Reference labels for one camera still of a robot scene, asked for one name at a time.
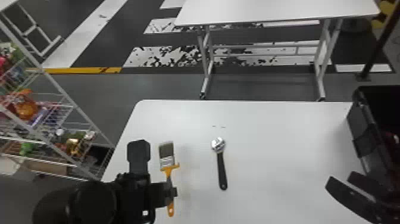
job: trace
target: white table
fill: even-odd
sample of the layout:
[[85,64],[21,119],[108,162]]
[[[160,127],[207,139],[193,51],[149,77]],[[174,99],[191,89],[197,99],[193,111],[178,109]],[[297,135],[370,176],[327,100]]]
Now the white table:
[[[128,171],[126,146],[145,139],[153,182],[165,181],[158,146],[174,142],[181,167],[175,215],[158,209],[156,223],[366,224],[324,189],[329,176],[363,173],[346,122],[351,103],[141,101],[126,124],[102,178]],[[218,186],[211,140],[226,140],[228,189]]]
[[[8,7],[17,4],[19,9],[25,14],[25,16],[29,19],[29,21],[32,23],[32,25],[25,31],[21,31],[4,13],[4,10],[6,10]],[[33,17],[22,7],[21,4],[18,3],[18,0],[0,0],[0,13],[3,16],[3,18],[10,24],[10,26],[15,30],[18,35],[25,40],[26,44],[32,49],[32,51],[40,56],[44,57],[46,53],[62,38],[61,36],[57,36],[54,40],[51,40],[47,34],[42,30],[42,28],[37,24],[37,22],[33,19]],[[6,27],[3,24],[3,22],[0,21],[0,29],[4,30]],[[38,48],[29,40],[28,35],[31,34],[31,32],[37,30],[40,35],[43,36],[44,40],[47,41],[48,45],[46,48],[43,50],[38,50]]]
[[[343,18],[368,17],[378,13],[379,9],[374,0],[187,0],[174,23],[175,26],[196,26],[198,28],[198,42],[205,75],[200,98],[204,99],[213,69],[214,57],[220,57],[220,55],[214,55],[214,49],[255,47],[252,45],[213,45],[210,25],[269,21],[324,20],[319,44],[304,45],[317,46],[316,53],[312,55],[314,55],[314,70],[320,95],[318,100],[323,101],[326,97],[323,77],[339,37]],[[335,18],[337,22],[335,30],[331,35],[328,28],[331,19]],[[323,45],[326,46],[326,52],[320,55]],[[299,45],[279,45],[277,47],[291,46]]]

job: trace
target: floor marking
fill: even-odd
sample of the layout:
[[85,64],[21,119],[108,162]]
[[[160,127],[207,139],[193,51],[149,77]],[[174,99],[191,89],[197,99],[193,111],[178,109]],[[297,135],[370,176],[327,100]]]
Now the floor marking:
[[[276,42],[255,43],[254,45],[318,43],[318,41],[304,42]],[[298,47],[300,54],[315,53],[316,47]],[[226,48],[215,49],[215,64],[217,66],[289,66],[309,65],[314,61],[313,55],[295,55],[297,47],[281,48],[241,48],[229,52]],[[246,54],[230,57],[230,54]],[[273,54],[274,56],[259,56],[255,54]],[[201,63],[201,54],[196,45],[189,46],[143,46],[135,47],[123,67],[190,67]]]
[[49,74],[111,74],[119,73],[121,69],[121,67],[75,67],[45,70]]
[[127,0],[104,0],[86,20],[42,63],[44,68],[71,67]]

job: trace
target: shelf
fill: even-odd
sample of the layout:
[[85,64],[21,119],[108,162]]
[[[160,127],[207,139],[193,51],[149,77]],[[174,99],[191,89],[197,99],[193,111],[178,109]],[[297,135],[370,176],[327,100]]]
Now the shelf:
[[115,145],[2,21],[0,29],[10,40],[0,41],[7,56],[0,67],[0,155],[35,173],[100,180]]
[[[50,141],[73,110],[72,105],[45,102],[42,103],[38,117],[25,123]],[[0,118],[0,139],[44,144],[35,133],[29,133],[27,129],[6,117]]]
[[[92,148],[92,141],[86,141],[83,143],[87,148],[84,148],[83,150],[88,153],[90,149]],[[52,176],[65,176],[69,177],[70,179],[88,179],[87,174],[85,174],[83,171],[79,170],[77,166],[73,163],[70,163],[67,161],[65,158],[62,156],[58,155],[55,151],[53,151],[51,148],[48,148],[46,146],[40,147],[39,149],[35,148],[31,152],[27,153],[26,155],[21,155],[21,143],[17,141],[7,141],[1,148],[0,148],[0,155],[4,157],[9,157],[13,159],[19,159],[23,161],[32,161],[32,162],[37,162],[37,163],[43,163],[43,164],[50,164],[55,165],[55,166],[62,166],[65,167],[68,172],[65,175],[62,175],[60,173],[52,173]],[[74,158],[79,163],[79,166],[81,169],[89,170],[93,175],[95,175],[97,178],[101,178],[102,175],[105,172],[105,168],[108,165],[108,162],[111,159],[111,156],[113,154],[114,150],[112,148],[105,147],[103,148],[103,154],[104,157],[101,161],[94,160],[90,157],[93,157],[92,155],[88,154],[85,156],[85,158]],[[36,173],[43,173],[43,174],[48,174],[51,173],[48,170],[35,170],[31,169],[32,171]]]
[[67,176],[67,175],[59,175],[55,173],[49,173],[49,172],[43,172],[43,171],[38,171],[38,170],[31,170],[34,173],[37,174],[43,174],[43,175],[48,175],[48,176],[56,176],[58,178],[66,178],[66,179],[71,179],[74,181],[87,181],[85,178],[80,178],[80,177],[74,177],[74,176]]
[[0,95],[2,95],[0,103],[5,108],[16,99],[18,91],[27,88],[39,75],[43,74],[32,67],[33,64],[24,57],[0,76]]
[[10,158],[19,158],[31,161],[37,161],[41,163],[49,163],[60,166],[71,166],[76,167],[76,165],[69,163],[65,158],[57,155],[56,152],[51,148],[43,147],[43,150],[33,150],[27,155],[20,155],[21,143],[15,141],[7,142],[1,150],[1,155]]

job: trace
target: gray floor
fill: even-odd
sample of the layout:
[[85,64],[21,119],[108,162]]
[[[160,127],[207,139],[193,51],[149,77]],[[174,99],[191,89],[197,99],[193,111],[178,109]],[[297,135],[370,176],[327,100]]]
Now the gray floor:
[[[400,24],[385,51],[400,71]],[[202,75],[197,74],[111,74],[54,76],[78,105],[115,143],[135,104],[142,99],[198,99]],[[357,83],[352,74],[328,74],[328,101],[350,101],[359,85],[400,84],[400,75],[374,74],[372,82]],[[210,99],[312,101],[315,86],[310,75],[274,76],[219,75],[213,80]],[[0,177],[0,219],[4,223],[30,223],[32,210],[44,194],[74,184],[65,179],[35,179],[31,182]]]

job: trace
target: yellow line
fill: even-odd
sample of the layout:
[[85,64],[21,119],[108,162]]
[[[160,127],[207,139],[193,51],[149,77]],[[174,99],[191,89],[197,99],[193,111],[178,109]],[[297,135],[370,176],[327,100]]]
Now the yellow line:
[[50,74],[110,74],[121,72],[121,67],[81,67],[45,69]]

